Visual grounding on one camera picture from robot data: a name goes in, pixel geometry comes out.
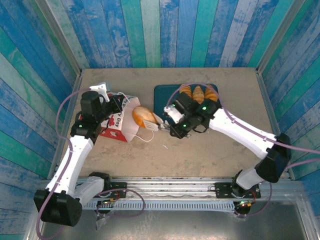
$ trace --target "wooden wall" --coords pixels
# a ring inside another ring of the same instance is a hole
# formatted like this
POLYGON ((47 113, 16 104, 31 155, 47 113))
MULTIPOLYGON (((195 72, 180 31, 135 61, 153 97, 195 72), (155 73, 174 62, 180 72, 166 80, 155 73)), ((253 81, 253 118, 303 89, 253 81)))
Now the wooden wall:
MULTIPOLYGON (((263 79, 281 131, 295 146, 320 150, 320 0, 306 0, 286 31, 263 79)), ((292 162, 319 158, 294 151, 292 162)), ((320 216, 320 162, 293 168, 320 216)))
POLYGON ((35 0, 0 0, 1 240, 23 238, 58 143, 56 113, 75 79, 35 0))
POLYGON ((47 0, 80 68, 256 67, 294 0, 47 0))

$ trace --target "purple cable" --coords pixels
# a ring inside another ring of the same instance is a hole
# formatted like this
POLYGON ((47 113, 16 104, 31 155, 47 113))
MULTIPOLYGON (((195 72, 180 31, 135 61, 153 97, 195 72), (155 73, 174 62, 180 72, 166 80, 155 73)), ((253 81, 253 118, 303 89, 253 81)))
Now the purple cable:
MULTIPOLYGON (((116 192, 116 191, 127 191, 127 192, 132 192, 132 193, 136 194, 142 200, 142 209, 138 213, 132 214, 132 215, 122 215, 122 214, 115 214, 114 213, 112 216, 119 217, 119 218, 133 218, 133 217, 137 217, 137 216, 141 215, 144 212, 145 207, 146 207, 146 202, 145 202, 144 198, 138 192, 136 192, 134 190, 127 189, 127 188, 117 188, 117 189, 111 189, 111 190, 107 190, 107 191, 102 191, 99 194, 97 194, 97 196, 98 195, 102 195, 102 194, 111 193, 111 192, 116 192)), ((99 208, 102 205, 103 204, 100 204, 96 209, 96 213, 99 214, 99 215, 101 214, 101 213, 99 213, 99 208)))
POLYGON ((68 143, 68 145, 69 145, 70 151, 69 151, 69 156, 68 156, 68 159, 67 159, 67 161, 66 161, 66 164, 65 164, 64 168, 62 169, 61 174, 60 174, 59 177, 57 178, 56 183, 54 184, 54 186, 53 186, 52 190, 50 191, 48 197, 44 200, 44 202, 43 202, 43 204, 42 204, 42 206, 41 206, 41 208, 40 208, 40 210, 39 210, 38 217, 37 217, 37 219, 36 219, 35 230, 36 230, 37 236, 38 236, 41 240, 51 240, 51 239, 55 238, 57 235, 59 235, 59 234, 61 233, 61 231, 64 229, 64 226, 62 226, 62 227, 61 227, 53 236, 51 236, 51 237, 44 237, 44 236, 42 236, 42 235, 41 235, 41 231, 40 231, 40 220, 41 220, 41 216, 42 216, 42 214, 43 214, 43 212, 44 212, 44 210, 45 210, 45 207, 47 206, 50 198, 52 197, 52 195, 54 194, 55 190, 56 190, 57 187, 58 187, 58 183, 57 183, 57 182, 60 182, 60 180, 62 179, 62 177, 63 177, 63 175, 64 175, 64 173, 65 173, 65 171, 67 170, 67 167, 68 167, 68 165, 69 165, 69 163, 70 163, 70 160, 71 160, 71 157, 72 157, 72 151, 73 151, 73 147, 72 147, 72 143, 71 143, 70 139, 67 138, 67 137, 65 137, 65 136, 60 135, 60 133, 59 133, 59 128, 58 128, 59 115, 60 115, 60 112, 61 112, 64 104, 65 104, 71 97, 73 97, 74 95, 77 95, 78 93, 82 93, 82 92, 86 92, 86 91, 90 91, 90 90, 91 90, 90 88, 87 88, 87 89, 81 89, 81 90, 78 90, 78 91, 75 91, 75 92, 71 93, 69 96, 66 97, 65 100, 63 100, 63 102, 61 103, 61 105, 60 105, 60 107, 59 107, 59 109, 58 109, 58 112, 57 112, 57 114, 56 114, 56 118, 55 118, 55 132, 56 132, 56 134, 58 135, 59 138, 64 139, 64 140, 67 141, 67 143, 68 143))
POLYGON ((240 218, 245 218, 245 217, 252 217, 252 216, 256 216, 259 215, 260 213, 262 213, 269 205, 269 203, 271 202, 271 197, 272 197, 272 184, 270 183, 270 194, 269 194, 269 198, 268 201, 266 202, 266 204, 263 206, 263 208, 261 208, 259 211, 252 213, 252 214, 240 214, 237 212, 237 210, 234 210, 234 213, 237 214, 240 218))
MULTIPOLYGON (((260 137, 260 138, 262 138, 262 139, 264 139, 265 141, 271 142, 271 143, 273 143, 273 144, 279 145, 279 146, 284 147, 284 148, 287 148, 287 149, 292 149, 292 150, 296 150, 296 151, 301 151, 301 152, 312 153, 312 154, 319 154, 319 155, 320 155, 320 151, 317 151, 317 150, 307 149, 307 148, 297 147, 297 146, 292 146, 292 145, 287 145, 287 144, 278 142, 278 141, 276 141, 276 140, 267 138, 267 137, 261 135, 260 133, 255 132, 255 131, 253 131, 252 129, 250 129, 250 128, 244 126, 244 125, 242 125, 242 124, 239 123, 239 122, 237 122, 237 121, 231 116, 231 114, 229 113, 229 111, 225 108, 225 104, 224 104, 223 100, 221 99, 220 95, 218 94, 218 92, 217 92, 211 85, 208 85, 208 84, 205 84, 205 83, 194 82, 194 83, 186 83, 186 84, 181 85, 181 86, 180 86, 177 90, 175 90, 175 91, 173 92, 173 94, 170 96, 168 102, 166 103, 166 107, 169 106, 172 98, 174 97, 174 95, 175 95, 181 88, 183 88, 183 87, 185 87, 185 86, 190 86, 190 85, 201 85, 201 86, 205 86, 205 87, 209 88, 211 91, 213 91, 213 92, 217 95, 218 99, 220 100, 220 104, 221 104, 221 106, 222 106, 222 109, 224 110, 224 112, 225 112, 225 114, 228 116, 228 118, 229 118, 233 123, 237 124, 239 127, 247 130, 248 132, 250 132, 250 133, 252 133, 252 134, 254 134, 254 135, 256 135, 256 136, 258 136, 258 137, 260 137)), ((289 166, 291 166, 291 168, 292 168, 292 167, 295 167, 295 166, 298 166, 298 165, 308 164, 308 163, 312 163, 312 162, 315 162, 315 161, 318 161, 318 160, 320 160, 320 158, 315 158, 315 159, 310 159, 310 160, 302 161, 302 162, 299 162, 299 164, 298 164, 298 163, 294 163, 294 164, 296 164, 296 165, 291 164, 291 165, 289 165, 289 166)))

